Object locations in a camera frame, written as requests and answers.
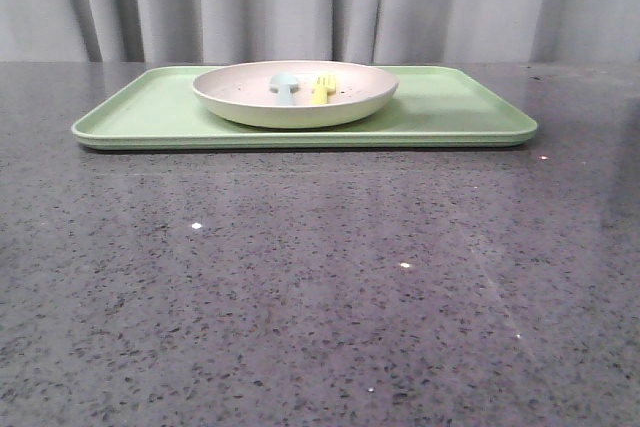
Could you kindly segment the yellow plastic fork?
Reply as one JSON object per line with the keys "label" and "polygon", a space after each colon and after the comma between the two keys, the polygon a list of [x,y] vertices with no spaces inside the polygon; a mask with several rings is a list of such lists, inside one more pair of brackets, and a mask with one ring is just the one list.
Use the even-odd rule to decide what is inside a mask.
{"label": "yellow plastic fork", "polygon": [[336,92],[337,78],[333,74],[319,75],[313,85],[310,103],[312,105],[325,105],[329,97]]}

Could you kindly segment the pale pink speckled plate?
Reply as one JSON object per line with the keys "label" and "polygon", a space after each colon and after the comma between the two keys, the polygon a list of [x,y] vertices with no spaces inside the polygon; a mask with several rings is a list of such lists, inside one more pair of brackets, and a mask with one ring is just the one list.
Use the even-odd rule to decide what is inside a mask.
{"label": "pale pink speckled plate", "polygon": [[[269,81],[277,72],[299,82],[294,106],[278,106]],[[333,74],[336,92],[325,105],[310,103],[316,78]],[[225,66],[196,77],[192,89],[211,113],[236,123],[276,129],[328,127],[363,119],[388,104],[396,75],[367,65],[312,60],[263,61]]]}

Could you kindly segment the light blue plastic spoon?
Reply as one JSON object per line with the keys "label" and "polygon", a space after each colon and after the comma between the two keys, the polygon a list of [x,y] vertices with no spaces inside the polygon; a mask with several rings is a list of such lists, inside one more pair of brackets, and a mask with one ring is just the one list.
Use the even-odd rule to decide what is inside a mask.
{"label": "light blue plastic spoon", "polygon": [[280,71],[274,74],[269,81],[270,90],[276,96],[278,106],[294,106],[294,93],[299,87],[298,79],[289,72]]}

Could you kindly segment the light green plastic tray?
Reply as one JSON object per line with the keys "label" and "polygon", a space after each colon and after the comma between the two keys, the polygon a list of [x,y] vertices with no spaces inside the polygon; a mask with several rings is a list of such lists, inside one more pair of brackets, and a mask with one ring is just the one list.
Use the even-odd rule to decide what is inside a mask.
{"label": "light green plastic tray", "polygon": [[356,122],[273,130],[226,121],[197,100],[205,66],[146,71],[71,127],[99,150],[348,147],[498,147],[531,139],[535,120],[460,70],[392,66],[399,88],[389,104]]}

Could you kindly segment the grey pleated curtain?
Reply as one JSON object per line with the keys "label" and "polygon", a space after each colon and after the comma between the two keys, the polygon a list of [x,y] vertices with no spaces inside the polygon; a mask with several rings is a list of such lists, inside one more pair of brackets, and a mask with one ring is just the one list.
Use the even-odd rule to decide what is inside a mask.
{"label": "grey pleated curtain", "polygon": [[1,0],[5,61],[639,58],[639,0]]}

